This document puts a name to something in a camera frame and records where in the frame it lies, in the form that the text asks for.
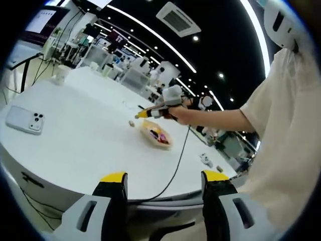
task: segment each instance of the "sleeve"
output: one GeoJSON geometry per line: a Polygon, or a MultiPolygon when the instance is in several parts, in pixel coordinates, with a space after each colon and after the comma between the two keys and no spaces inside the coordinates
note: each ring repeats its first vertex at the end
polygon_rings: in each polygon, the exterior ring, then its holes
{"type": "Polygon", "coordinates": [[[276,59],[273,61],[268,77],[257,87],[248,101],[240,108],[254,127],[260,138],[263,138],[270,116],[272,103],[272,85],[277,79],[276,59]]]}

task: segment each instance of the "smartphone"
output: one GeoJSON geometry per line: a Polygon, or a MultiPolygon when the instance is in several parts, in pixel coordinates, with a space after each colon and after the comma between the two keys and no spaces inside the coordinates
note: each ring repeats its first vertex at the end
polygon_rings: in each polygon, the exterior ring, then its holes
{"type": "Polygon", "coordinates": [[[43,114],[12,106],[6,117],[6,125],[33,135],[40,135],[44,126],[43,114]]]}

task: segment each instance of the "human arm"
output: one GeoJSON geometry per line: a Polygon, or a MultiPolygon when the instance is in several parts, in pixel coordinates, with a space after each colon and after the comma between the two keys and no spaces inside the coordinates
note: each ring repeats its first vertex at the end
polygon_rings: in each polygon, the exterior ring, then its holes
{"type": "Polygon", "coordinates": [[[182,106],[169,109],[183,125],[202,126],[227,131],[254,132],[255,129],[241,110],[201,111],[189,110],[182,106]]]}

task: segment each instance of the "white cup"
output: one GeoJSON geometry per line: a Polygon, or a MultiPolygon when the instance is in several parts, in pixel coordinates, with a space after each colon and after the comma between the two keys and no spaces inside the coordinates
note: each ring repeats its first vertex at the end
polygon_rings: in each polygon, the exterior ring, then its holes
{"type": "Polygon", "coordinates": [[[56,75],[56,83],[58,85],[62,85],[65,83],[66,77],[68,76],[70,70],[71,69],[68,66],[65,66],[65,65],[58,66],[58,72],[56,75]]]}
{"type": "Polygon", "coordinates": [[[96,62],[91,62],[90,63],[90,69],[92,71],[97,71],[98,68],[99,68],[99,65],[96,62]]]}

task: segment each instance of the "floor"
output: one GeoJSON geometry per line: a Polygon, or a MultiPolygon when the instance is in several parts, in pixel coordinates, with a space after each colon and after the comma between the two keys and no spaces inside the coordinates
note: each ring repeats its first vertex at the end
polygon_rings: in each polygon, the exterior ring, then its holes
{"type": "MultiPolygon", "coordinates": [[[[4,79],[1,81],[2,85],[0,86],[2,90],[0,93],[0,109],[2,109],[6,105],[6,103],[10,102],[13,98],[19,95],[23,70],[24,70],[24,65],[19,66],[17,68],[17,90],[15,90],[12,73],[10,73],[9,71],[5,72],[5,75],[3,77],[4,79]]],[[[56,74],[56,71],[57,71],[57,66],[54,67],[52,63],[47,63],[38,58],[32,60],[30,62],[28,73],[27,73],[26,89],[32,86],[34,80],[36,79],[35,76],[37,72],[38,72],[38,76],[41,74],[40,77],[37,79],[37,82],[38,82],[44,79],[51,78],[52,75],[56,74]]],[[[21,207],[26,217],[34,225],[34,227],[41,232],[44,232],[44,231],[52,232],[52,229],[50,227],[52,227],[53,229],[57,228],[61,223],[59,219],[51,219],[51,218],[43,217],[43,215],[41,216],[41,214],[39,214],[36,210],[43,212],[44,214],[51,217],[55,217],[55,218],[61,218],[61,217],[59,215],[53,215],[52,213],[49,213],[48,210],[44,209],[41,205],[35,203],[33,200],[25,196],[24,193],[19,188],[19,186],[17,185],[17,183],[15,182],[14,178],[10,175],[10,173],[7,172],[7,175],[8,175],[8,183],[11,187],[12,193],[17,203],[21,207]]],[[[206,231],[205,231],[204,225],[200,223],[188,229],[184,229],[182,231],[168,234],[162,240],[163,241],[172,241],[172,240],[202,241],[202,240],[206,240],[206,231]]]]}

